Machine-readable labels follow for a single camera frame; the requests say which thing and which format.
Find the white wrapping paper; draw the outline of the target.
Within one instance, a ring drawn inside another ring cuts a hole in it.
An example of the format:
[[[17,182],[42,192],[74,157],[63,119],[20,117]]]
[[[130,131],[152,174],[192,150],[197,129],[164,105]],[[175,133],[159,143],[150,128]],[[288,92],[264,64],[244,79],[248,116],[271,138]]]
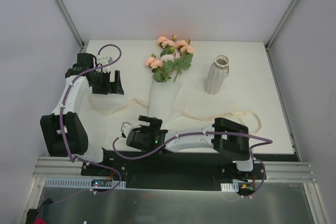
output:
[[[147,116],[162,120],[162,127],[167,126],[186,109],[186,98],[182,91],[182,82],[153,82],[150,89]]]

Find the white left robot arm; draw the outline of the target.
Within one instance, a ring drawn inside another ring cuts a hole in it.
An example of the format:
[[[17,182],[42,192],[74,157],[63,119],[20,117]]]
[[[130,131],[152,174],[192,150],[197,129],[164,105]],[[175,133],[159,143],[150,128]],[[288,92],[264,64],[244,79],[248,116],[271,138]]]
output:
[[[104,150],[89,142],[87,132],[78,116],[85,93],[91,89],[93,94],[124,94],[120,71],[114,72],[114,81],[110,81],[108,71],[91,71],[76,79],[80,73],[98,67],[93,54],[77,54],[77,63],[65,74],[66,86],[59,103],[50,115],[43,115],[40,126],[50,156],[78,156],[94,162],[92,169],[99,176],[110,173],[111,164],[104,159]]]

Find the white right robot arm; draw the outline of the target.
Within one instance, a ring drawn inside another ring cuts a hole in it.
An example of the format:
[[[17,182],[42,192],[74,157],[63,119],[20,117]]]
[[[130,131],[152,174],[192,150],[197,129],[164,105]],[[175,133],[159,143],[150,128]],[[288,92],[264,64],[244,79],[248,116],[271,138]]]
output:
[[[173,131],[162,129],[163,121],[155,117],[139,116],[148,125],[123,122],[121,136],[126,145],[140,150],[141,158],[155,153],[177,153],[186,149],[213,149],[222,157],[234,161],[236,173],[248,179],[255,173],[249,149],[249,128],[226,118],[217,117],[212,125],[199,130]]]

